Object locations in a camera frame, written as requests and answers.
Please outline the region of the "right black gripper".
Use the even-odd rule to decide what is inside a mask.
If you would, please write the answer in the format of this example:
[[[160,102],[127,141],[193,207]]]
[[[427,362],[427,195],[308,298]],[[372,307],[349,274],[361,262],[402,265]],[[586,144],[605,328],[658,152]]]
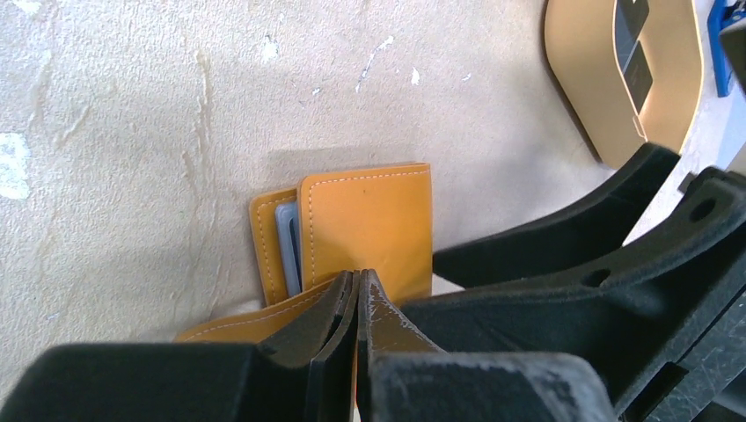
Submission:
[[[707,168],[614,251],[403,311],[450,352],[581,357],[624,421],[744,421],[745,178]]]

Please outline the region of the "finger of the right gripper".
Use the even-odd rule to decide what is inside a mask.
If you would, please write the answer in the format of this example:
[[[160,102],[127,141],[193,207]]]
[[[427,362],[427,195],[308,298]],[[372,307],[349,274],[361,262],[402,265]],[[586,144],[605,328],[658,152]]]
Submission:
[[[619,248],[681,157],[642,145],[591,193],[550,215],[438,251],[436,275],[481,287],[556,273]]]

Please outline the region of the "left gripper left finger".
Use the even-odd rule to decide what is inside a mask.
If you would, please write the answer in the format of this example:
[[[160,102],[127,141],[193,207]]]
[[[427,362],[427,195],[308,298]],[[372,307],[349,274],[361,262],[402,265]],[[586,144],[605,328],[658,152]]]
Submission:
[[[72,344],[44,352],[4,421],[349,421],[359,277],[257,343]]]

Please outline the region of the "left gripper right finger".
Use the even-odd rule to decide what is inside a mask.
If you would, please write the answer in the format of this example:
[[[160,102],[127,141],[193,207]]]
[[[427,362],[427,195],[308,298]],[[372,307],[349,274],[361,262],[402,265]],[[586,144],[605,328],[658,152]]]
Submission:
[[[614,421],[587,361],[566,353],[448,353],[388,298],[359,285],[356,406],[363,421]]]

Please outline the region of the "orange oval tray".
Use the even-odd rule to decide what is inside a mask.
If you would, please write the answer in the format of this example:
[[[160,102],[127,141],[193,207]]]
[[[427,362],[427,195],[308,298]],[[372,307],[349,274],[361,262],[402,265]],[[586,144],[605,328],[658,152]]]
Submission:
[[[615,1],[550,1],[544,22],[552,73],[600,160],[613,169],[644,143],[678,154],[689,138],[704,84],[698,17],[692,1],[650,1],[634,38],[652,84],[635,105],[618,57]]]

